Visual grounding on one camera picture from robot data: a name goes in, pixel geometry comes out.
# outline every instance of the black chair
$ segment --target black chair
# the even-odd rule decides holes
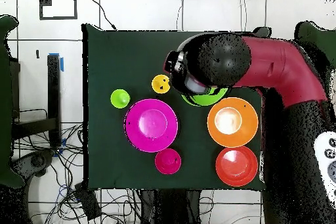
[[[42,176],[61,144],[59,59],[48,56],[47,119],[20,122],[18,59],[9,54],[6,37],[18,21],[0,16],[0,223],[31,224],[28,216],[28,191],[32,178]],[[50,149],[36,150],[12,161],[14,141],[49,132]]]

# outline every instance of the green tablecloth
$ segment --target green tablecloth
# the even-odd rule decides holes
[[[156,94],[152,79],[163,74],[169,51],[198,32],[103,32],[86,25],[89,69],[89,188],[104,189],[233,189],[215,171],[215,160],[223,149],[207,131],[208,107],[191,106],[173,88]],[[127,108],[116,109],[110,95],[124,89],[130,107],[141,99],[159,99],[169,104],[179,117],[179,133],[170,148],[182,157],[180,170],[162,175],[154,165],[155,153],[137,150],[127,140],[123,120]],[[259,161],[261,147],[261,98],[252,89],[233,89],[230,97],[249,101],[259,116],[259,129],[248,146]],[[264,189],[256,178],[239,189]]]

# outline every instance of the orange bowl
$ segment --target orange bowl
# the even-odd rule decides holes
[[[258,130],[258,115],[247,101],[228,97],[212,107],[207,128],[212,139],[221,146],[243,146]]]

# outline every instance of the red plate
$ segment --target red plate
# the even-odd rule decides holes
[[[242,187],[255,178],[258,160],[245,146],[225,148],[217,156],[216,172],[223,183],[232,187]]]

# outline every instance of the pink plate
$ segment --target pink plate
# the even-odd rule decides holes
[[[125,134],[131,144],[143,152],[167,148],[177,135],[177,117],[171,107],[157,99],[138,101],[127,111]]]
[[[174,174],[181,166],[181,157],[176,150],[165,148],[155,157],[155,166],[162,174]]]

